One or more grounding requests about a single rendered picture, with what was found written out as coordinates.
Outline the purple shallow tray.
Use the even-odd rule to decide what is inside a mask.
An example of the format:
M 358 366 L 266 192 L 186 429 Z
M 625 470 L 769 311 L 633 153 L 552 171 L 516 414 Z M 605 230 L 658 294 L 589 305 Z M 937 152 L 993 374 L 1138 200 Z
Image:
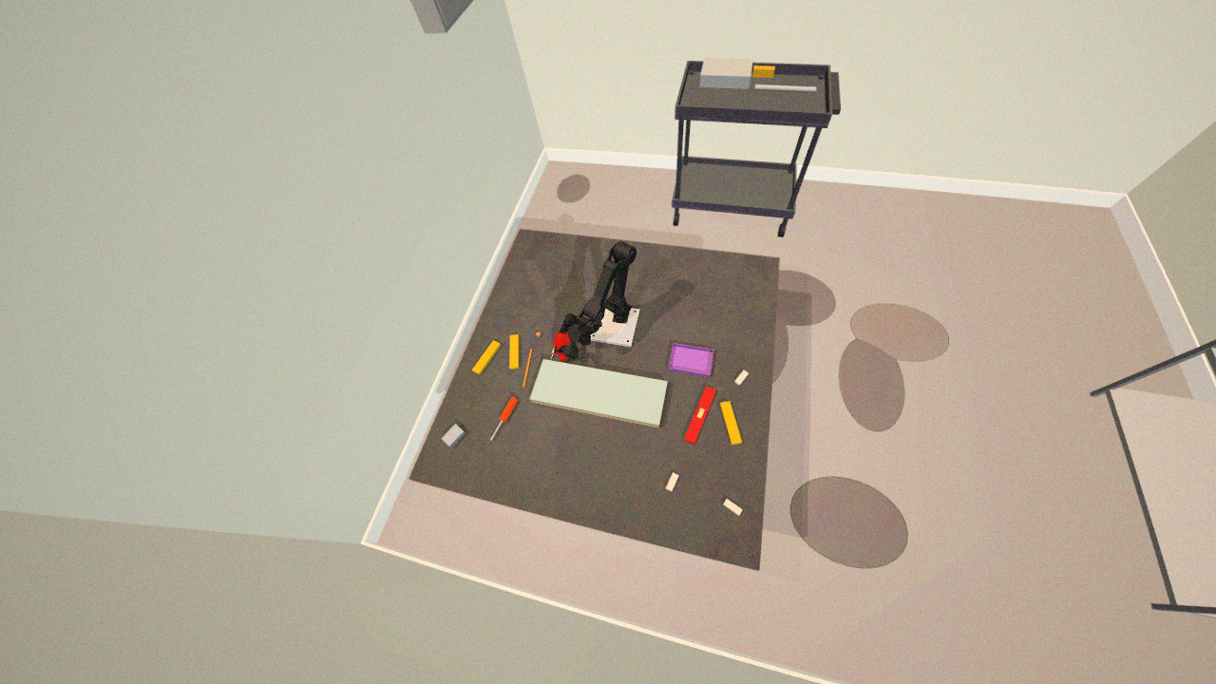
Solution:
M 687 372 L 687 375 L 711 377 L 713 352 L 715 352 L 713 348 L 699 348 L 688 344 L 674 343 L 672 359 L 670 359 L 669 370 Z

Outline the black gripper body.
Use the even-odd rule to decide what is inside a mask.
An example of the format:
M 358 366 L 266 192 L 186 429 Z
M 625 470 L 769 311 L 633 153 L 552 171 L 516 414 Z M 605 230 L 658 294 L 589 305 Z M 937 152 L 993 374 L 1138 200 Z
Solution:
M 567 314 L 565 315 L 565 325 L 568 325 L 569 327 L 573 327 L 575 325 L 575 323 L 580 323 L 580 320 L 578 320 L 578 316 L 574 316 L 573 314 Z M 579 348 L 575 348 L 575 342 L 574 341 L 570 340 L 570 344 L 565 344 L 564 346 L 563 354 L 564 354 L 564 357 L 569 357 L 569 358 L 572 358 L 574 360 L 578 359 L 578 357 L 579 357 Z

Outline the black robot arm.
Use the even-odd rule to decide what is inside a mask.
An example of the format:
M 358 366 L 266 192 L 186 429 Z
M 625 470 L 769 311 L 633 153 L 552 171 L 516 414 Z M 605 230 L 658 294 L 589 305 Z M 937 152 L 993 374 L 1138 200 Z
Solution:
M 610 260 L 613 257 L 614 260 Z M 625 286 L 627 281 L 629 265 L 634 263 L 636 258 L 636 248 L 624 241 L 617 242 L 610 251 L 608 258 L 603 263 L 602 275 L 597 284 L 597 288 L 593 291 L 593 297 L 587 299 L 586 305 L 582 305 L 582 312 L 580 312 L 578 320 L 573 327 L 569 327 L 565 333 L 568 337 L 580 343 L 582 346 L 591 344 L 591 333 L 596 333 L 599 327 L 602 327 L 602 319 L 604 316 L 606 309 L 614 313 L 613 323 L 625 323 L 627 324 L 629 312 L 631 307 L 627 304 L 627 299 L 624 297 Z M 610 285 L 614 280 L 613 291 L 608 299 L 606 299 Z M 585 315 L 585 316 L 584 316 Z M 590 319 L 587 319 L 590 316 Z M 587 340 L 582 337 L 589 336 Z

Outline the orange-handled awl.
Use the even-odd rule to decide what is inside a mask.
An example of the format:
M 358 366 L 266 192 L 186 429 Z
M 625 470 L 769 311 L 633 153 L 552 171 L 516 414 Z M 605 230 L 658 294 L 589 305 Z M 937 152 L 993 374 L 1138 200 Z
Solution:
M 511 415 L 511 411 L 512 411 L 512 409 L 513 409 L 513 408 L 516 407 L 516 403 L 517 403 L 517 402 L 518 402 L 518 400 L 517 400 L 517 399 L 516 399 L 514 397 L 511 397 L 511 400 L 508 402 L 507 407 L 505 407 L 505 409 L 503 409 L 503 415 L 501 415 L 501 416 L 499 417 L 499 420 L 501 421 L 501 422 L 499 424 L 499 426 L 500 426 L 501 424 L 505 424 L 505 420 L 507 420 L 507 417 L 508 417 L 508 416 Z M 496 432 L 499 432 L 499 428 L 496 428 L 496 431 L 495 431 L 495 432 L 492 433 L 492 438 L 494 438 L 494 434 L 495 434 Z

